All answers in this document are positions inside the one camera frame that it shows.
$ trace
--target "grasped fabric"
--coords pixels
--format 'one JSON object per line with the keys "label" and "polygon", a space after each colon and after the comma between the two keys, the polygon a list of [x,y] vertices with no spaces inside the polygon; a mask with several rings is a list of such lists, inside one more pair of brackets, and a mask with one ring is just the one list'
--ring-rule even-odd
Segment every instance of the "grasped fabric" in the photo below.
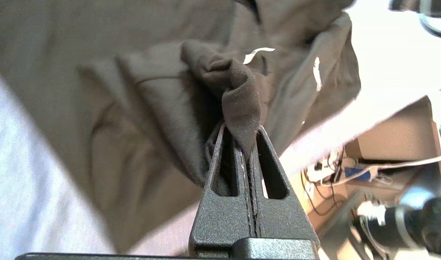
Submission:
{"label": "grasped fabric", "polygon": [[125,252],[199,198],[220,120],[281,154],[356,96],[351,2],[0,0],[0,72]]}

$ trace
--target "brown garment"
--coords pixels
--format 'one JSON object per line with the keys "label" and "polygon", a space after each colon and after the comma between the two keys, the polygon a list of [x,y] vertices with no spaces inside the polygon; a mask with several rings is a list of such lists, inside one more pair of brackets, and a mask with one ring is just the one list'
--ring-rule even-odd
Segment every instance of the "brown garment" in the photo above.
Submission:
{"label": "brown garment", "polygon": [[[199,199],[200,188],[179,172],[203,183],[206,143],[222,117],[246,149],[260,121],[281,154],[356,96],[351,21],[341,11],[350,4],[0,0],[0,73],[125,252]],[[261,47],[275,51],[241,64]],[[239,85],[230,78],[237,72]],[[236,94],[225,101],[235,89],[251,102]]]}

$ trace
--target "white cable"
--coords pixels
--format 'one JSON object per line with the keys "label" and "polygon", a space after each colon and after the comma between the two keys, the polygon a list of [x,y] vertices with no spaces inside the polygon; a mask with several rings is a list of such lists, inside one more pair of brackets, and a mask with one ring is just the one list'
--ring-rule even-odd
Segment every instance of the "white cable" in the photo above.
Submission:
{"label": "white cable", "polygon": [[[338,181],[336,183],[333,183],[333,186],[344,184],[352,179],[356,179],[360,176],[363,176],[367,172],[372,172],[374,174],[371,175],[370,181],[372,181],[376,176],[378,176],[378,169],[394,169],[394,168],[402,168],[402,167],[408,167],[408,166],[418,166],[418,165],[424,165],[429,163],[437,163],[438,161],[441,161],[441,156],[424,159],[420,161],[407,161],[407,162],[401,162],[401,163],[386,163],[386,164],[374,164],[370,165],[364,170],[362,170],[359,173],[354,174],[353,176],[350,176],[348,178],[345,178],[341,181]],[[323,184],[322,187],[331,187],[330,184]]]}

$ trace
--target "brown cloth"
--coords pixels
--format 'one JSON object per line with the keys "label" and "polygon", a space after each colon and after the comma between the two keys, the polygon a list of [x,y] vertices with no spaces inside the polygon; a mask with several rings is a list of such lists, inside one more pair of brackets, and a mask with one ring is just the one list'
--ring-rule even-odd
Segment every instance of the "brown cloth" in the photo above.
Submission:
{"label": "brown cloth", "polygon": [[0,73],[125,252],[199,199],[219,121],[281,154],[357,95],[351,3],[0,0]]}

